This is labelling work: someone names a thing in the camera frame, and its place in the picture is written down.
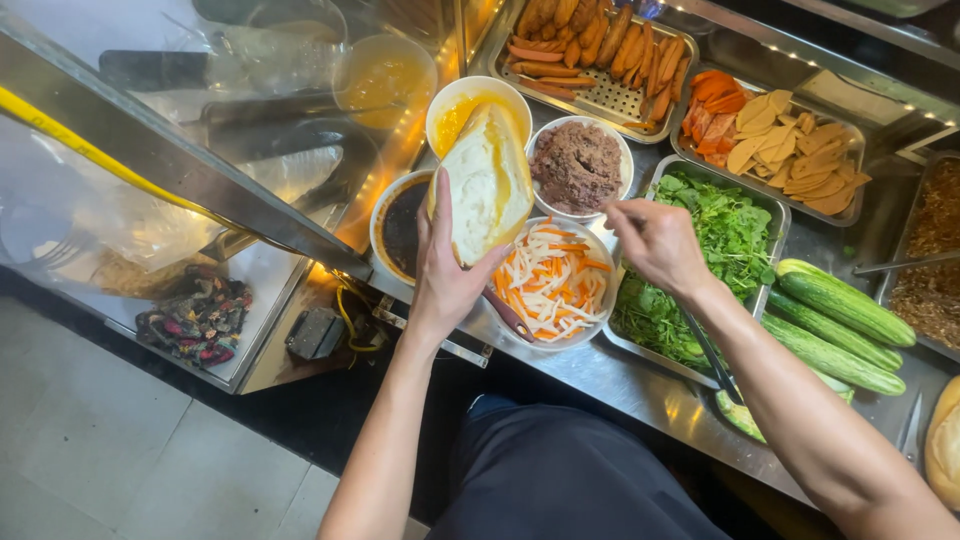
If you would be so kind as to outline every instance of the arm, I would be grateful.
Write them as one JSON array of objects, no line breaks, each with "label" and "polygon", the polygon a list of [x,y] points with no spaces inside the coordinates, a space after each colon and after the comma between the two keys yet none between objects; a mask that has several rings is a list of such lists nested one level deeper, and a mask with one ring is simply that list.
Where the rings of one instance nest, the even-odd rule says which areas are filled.
[{"label": "arm", "polygon": [[[897,449],[709,272],[686,210],[628,201],[607,212],[625,257],[707,329],[774,453],[846,535],[960,536],[960,525]],[[637,221],[645,223],[642,231]]]},{"label": "arm", "polygon": [[434,222],[426,217],[425,197],[417,213],[418,278],[410,320],[320,523],[318,540],[383,540],[403,534],[434,355],[513,249],[497,246],[473,269],[462,270],[451,248],[450,184],[443,169],[437,192]]}]

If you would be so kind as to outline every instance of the patterned cloth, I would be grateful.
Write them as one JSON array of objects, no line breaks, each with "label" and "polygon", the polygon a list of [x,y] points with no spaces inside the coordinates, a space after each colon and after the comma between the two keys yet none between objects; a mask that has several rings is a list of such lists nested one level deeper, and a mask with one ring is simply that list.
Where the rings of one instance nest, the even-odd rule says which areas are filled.
[{"label": "patterned cloth", "polygon": [[136,316],[136,338],[197,368],[233,358],[253,302],[250,288],[193,264],[174,295]]}]

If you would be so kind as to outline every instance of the cilantro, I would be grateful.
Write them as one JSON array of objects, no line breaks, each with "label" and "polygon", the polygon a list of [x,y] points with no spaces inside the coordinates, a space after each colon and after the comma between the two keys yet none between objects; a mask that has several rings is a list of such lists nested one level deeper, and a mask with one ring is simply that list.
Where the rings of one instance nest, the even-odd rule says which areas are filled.
[{"label": "cilantro", "polygon": [[[684,173],[660,178],[655,200],[689,210],[710,272],[741,303],[776,277],[767,256],[770,212],[755,207],[739,188],[721,189]],[[676,303],[647,283],[629,263],[620,284],[611,325],[618,333],[691,367],[709,368],[704,352]]]}]

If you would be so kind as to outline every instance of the person's left hand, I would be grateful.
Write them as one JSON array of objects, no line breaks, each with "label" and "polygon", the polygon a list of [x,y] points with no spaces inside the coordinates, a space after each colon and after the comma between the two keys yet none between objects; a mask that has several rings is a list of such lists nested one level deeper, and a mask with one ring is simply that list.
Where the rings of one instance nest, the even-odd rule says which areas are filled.
[{"label": "person's left hand", "polygon": [[407,331],[439,346],[470,313],[490,275],[514,245],[494,246],[472,269],[460,268],[453,257],[453,209],[446,169],[441,168],[437,174],[437,207],[432,223],[427,217],[426,200],[424,196],[417,211],[417,285]]}]

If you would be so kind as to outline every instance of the bread roll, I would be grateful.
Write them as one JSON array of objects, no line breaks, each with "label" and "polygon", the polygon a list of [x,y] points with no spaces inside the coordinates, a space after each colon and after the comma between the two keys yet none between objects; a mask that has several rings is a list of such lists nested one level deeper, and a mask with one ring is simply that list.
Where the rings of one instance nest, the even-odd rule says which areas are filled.
[{"label": "bread roll", "polygon": [[951,510],[960,510],[960,377],[940,394],[926,432],[926,480]]},{"label": "bread roll", "polygon": [[[473,266],[493,246],[513,242],[530,215],[534,188],[523,143],[510,112],[484,103],[440,163],[450,176],[453,255],[463,266]],[[436,192],[434,174],[427,200],[431,218]]]}]

